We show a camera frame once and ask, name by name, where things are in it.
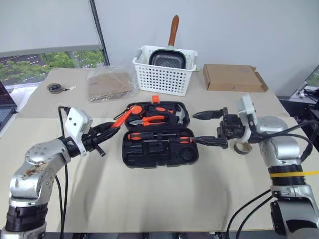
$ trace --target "plastic bag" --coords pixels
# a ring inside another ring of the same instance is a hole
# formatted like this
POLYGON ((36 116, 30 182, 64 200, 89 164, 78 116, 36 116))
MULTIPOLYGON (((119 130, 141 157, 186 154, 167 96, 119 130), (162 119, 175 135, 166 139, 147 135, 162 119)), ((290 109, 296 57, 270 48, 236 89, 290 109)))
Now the plastic bag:
POLYGON ((120 66, 94 68, 88 75, 88 101, 104 102, 132 96, 138 89, 136 78, 120 66))

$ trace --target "brown cardboard box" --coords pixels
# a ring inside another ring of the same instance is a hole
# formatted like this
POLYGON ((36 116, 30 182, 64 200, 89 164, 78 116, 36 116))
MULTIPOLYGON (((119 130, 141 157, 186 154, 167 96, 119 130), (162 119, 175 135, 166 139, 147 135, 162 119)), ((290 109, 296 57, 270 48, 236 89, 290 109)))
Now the brown cardboard box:
POLYGON ((204 65, 204 79, 209 91, 266 92, 268 86, 248 65, 204 65))

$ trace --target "window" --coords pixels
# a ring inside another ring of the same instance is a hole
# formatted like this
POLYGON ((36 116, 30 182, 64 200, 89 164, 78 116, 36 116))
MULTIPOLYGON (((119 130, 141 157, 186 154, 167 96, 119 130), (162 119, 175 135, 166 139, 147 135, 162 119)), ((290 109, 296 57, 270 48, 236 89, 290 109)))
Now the window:
POLYGON ((306 79, 309 86, 319 87, 319 66, 306 79))
POLYGON ((6 87, 23 87, 43 81, 53 68, 94 68, 99 65, 104 65, 101 50, 3 57, 0 58, 0 81, 6 87))

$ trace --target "tool case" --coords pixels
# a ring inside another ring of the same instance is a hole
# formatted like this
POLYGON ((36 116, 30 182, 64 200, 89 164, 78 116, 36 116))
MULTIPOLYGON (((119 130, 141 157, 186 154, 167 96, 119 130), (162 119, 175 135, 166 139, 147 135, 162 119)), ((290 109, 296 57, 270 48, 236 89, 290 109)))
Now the tool case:
POLYGON ((138 102, 125 121, 129 130, 123 137, 122 158, 130 168, 174 167, 198 159, 196 143, 189 138, 189 115, 182 102, 138 102))

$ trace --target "trees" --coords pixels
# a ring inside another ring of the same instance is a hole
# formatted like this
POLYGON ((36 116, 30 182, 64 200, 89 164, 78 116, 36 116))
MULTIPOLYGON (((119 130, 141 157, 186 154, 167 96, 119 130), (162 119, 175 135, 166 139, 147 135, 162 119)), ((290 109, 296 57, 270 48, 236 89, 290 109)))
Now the trees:
POLYGON ((0 80, 6 85, 21 84, 32 78, 32 82, 45 79, 46 74, 53 68, 90 68, 102 63, 103 55, 100 50, 52 52, 38 55, 45 65, 31 64, 29 61, 7 61, 0 63, 0 80))

